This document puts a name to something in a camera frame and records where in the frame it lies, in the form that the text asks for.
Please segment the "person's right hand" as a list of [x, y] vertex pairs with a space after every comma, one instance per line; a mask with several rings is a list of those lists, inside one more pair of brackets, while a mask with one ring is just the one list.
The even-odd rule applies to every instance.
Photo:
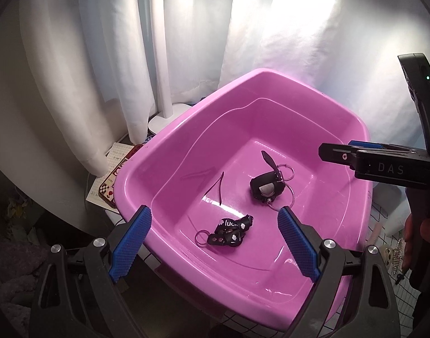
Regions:
[[419, 221], [412, 214], [408, 216], [404, 225], [404, 259], [402, 272], [412, 269], [420, 255], [423, 242], [430, 243], [430, 218]]

